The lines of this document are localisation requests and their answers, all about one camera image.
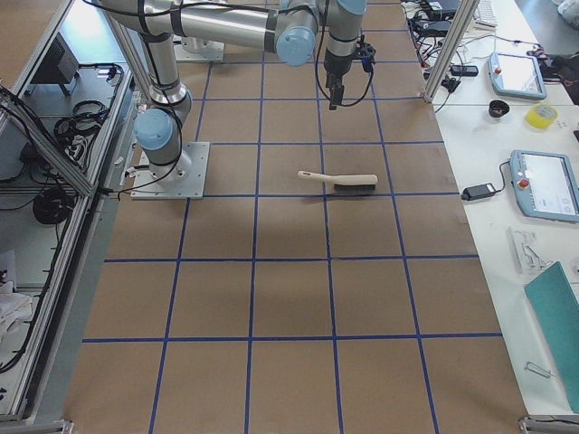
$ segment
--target electronic device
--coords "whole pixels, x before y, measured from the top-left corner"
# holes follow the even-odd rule
[[[451,20],[460,6],[460,0],[420,0],[418,3],[431,21]]]
[[[515,150],[510,156],[510,172],[523,214],[579,222],[579,194],[568,156]]]
[[[493,52],[489,76],[498,95],[524,99],[545,99],[546,87],[535,57]]]
[[[449,32],[451,22],[418,20],[412,22],[412,29],[419,38],[440,38]]]
[[[451,75],[454,77],[476,77],[479,68],[476,65],[451,65]]]
[[[494,30],[498,25],[495,11],[492,10],[492,3],[490,0],[479,0],[479,5],[474,11],[472,17],[474,21],[473,27],[481,30]]]
[[[32,84],[69,84],[79,69],[79,61],[60,33],[34,74]]]

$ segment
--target white table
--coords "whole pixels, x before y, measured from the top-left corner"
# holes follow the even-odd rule
[[[514,0],[493,0],[493,8],[499,22],[498,35],[536,40]],[[468,47],[470,56],[489,55],[494,49],[493,38],[473,42]],[[530,48],[527,44],[497,42],[497,49],[502,52],[524,53]],[[525,121],[527,111],[535,102],[498,97],[490,85],[486,60],[476,60],[475,64],[479,66],[479,76],[463,78],[459,89],[437,114],[459,189],[488,182],[499,188],[502,180],[498,166],[508,160],[513,149],[566,154],[575,177],[579,178],[579,143],[573,135],[573,130],[579,129],[579,107],[573,105],[563,86],[547,86],[545,102],[556,106],[559,118],[541,131]],[[446,96],[446,89],[440,88],[435,104],[440,104]],[[505,100],[511,106],[510,112],[500,119],[491,118],[488,104],[492,99]],[[579,282],[579,275],[572,270],[579,260],[579,227],[524,216],[517,207],[508,170],[505,173],[508,184],[504,192],[488,200],[465,203],[465,210],[528,413],[572,414],[558,376],[547,379],[525,370],[527,362],[531,362],[557,375],[524,292],[524,285],[534,276],[517,273],[508,230],[534,232],[539,256],[560,261],[569,280]]]

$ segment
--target tape roll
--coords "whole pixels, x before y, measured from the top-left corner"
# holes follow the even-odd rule
[[[548,104],[536,104],[527,112],[525,120],[529,125],[545,129],[557,119],[557,110]]]

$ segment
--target touchscreen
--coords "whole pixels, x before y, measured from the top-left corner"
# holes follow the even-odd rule
[[[533,192],[534,209],[576,215],[573,187],[567,176],[565,160],[557,156],[523,156],[527,167],[525,175]]]
[[[498,55],[500,76],[505,90],[521,90],[538,93],[540,91],[532,59]]]

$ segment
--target brush handle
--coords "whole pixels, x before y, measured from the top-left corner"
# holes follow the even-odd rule
[[[300,170],[298,178],[309,179],[310,181],[321,181],[328,184],[340,185],[376,185],[378,177],[376,175],[323,175]]]

